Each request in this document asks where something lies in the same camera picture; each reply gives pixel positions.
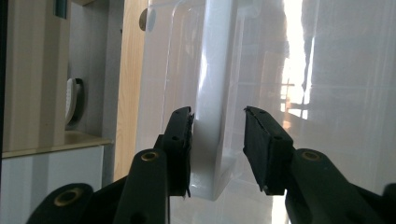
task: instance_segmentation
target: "white cabinet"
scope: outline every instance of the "white cabinet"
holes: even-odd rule
[[[44,198],[71,183],[102,187],[103,146],[3,159],[0,223],[26,223]]]

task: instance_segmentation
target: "wooden shelf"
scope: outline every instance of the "wooden shelf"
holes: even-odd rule
[[[105,139],[76,131],[66,131],[64,135],[64,145],[54,146],[54,147],[29,148],[23,150],[3,152],[2,156],[3,159],[5,159],[12,157],[29,156],[40,153],[70,150],[70,149],[76,149],[82,147],[101,146],[111,143],[112,141],[110,139]]]

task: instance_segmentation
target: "black mechanical arm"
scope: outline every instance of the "black mechanical arm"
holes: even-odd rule
[[[294,149],[293,141],[266,111],[246,109],[244,153],[267,195],[283,195],[293,224],[394,223],[396,184],[382,196],[350,184],[323,153]],[[190,197],[193,115],[176,110],[154,148],[134,156],[130,173],[96,192],[86,184],[53,191],[28,223],[170,223],[169,197]]]

